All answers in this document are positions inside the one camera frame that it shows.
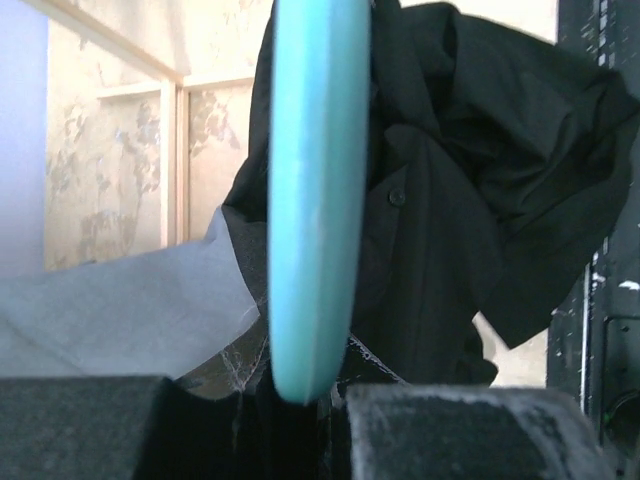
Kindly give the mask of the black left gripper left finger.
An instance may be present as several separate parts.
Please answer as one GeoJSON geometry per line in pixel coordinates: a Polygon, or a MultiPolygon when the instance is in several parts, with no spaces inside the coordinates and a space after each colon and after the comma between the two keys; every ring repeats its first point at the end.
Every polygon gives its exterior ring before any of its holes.
{"type": "Polygon", "coordinates": [[[32,377],[1,336],[4,479],[270,479],[251,397],[266,367],[258,320],[178,381],[161,376],[32,377]]]}

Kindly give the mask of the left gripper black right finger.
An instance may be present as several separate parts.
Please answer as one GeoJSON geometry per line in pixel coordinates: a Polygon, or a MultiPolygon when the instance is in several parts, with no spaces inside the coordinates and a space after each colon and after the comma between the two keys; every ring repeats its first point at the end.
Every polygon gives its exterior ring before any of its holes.
{"type": "Polygon", "coordinates": [[[540,388],[410,386],[358,339],[324,403],[327,479],[612,479],[591,423],[540,388]]]}

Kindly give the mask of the black shirt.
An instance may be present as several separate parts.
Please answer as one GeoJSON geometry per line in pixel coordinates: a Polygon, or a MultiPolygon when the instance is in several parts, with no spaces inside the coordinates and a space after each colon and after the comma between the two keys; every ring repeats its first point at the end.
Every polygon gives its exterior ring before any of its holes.
{"type": "Polygon", "coordinates": [[[624,76],[444,3],[373,14],[352,331],[382,379],[495,378],[472,320],[544,330],[627,201],[624,76]]]}

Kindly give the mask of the teal plastic hanger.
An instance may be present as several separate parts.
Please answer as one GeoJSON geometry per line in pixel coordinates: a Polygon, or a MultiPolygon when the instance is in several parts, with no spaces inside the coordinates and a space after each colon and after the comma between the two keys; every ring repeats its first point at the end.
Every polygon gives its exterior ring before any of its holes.
{"type": "Polygon", "coordinates": [[[307,404],[335,382],[354,304],[367,176],[371,7],[275,7],[268,307],[275,388],[307,404]]]}

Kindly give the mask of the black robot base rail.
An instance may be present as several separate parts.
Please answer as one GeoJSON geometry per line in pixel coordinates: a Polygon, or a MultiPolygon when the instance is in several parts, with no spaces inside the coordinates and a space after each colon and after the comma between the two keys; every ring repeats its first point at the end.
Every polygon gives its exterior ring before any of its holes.
{"type": "MultiPolygon", "coordinates": [[[[639,93],[639,4],[561,1],[558,44],[623,75],[639,93]]],[[[616,229],[555,311],[547,384],[578,401],[619,479],[639,476],[639,180],[616,229]]]]}

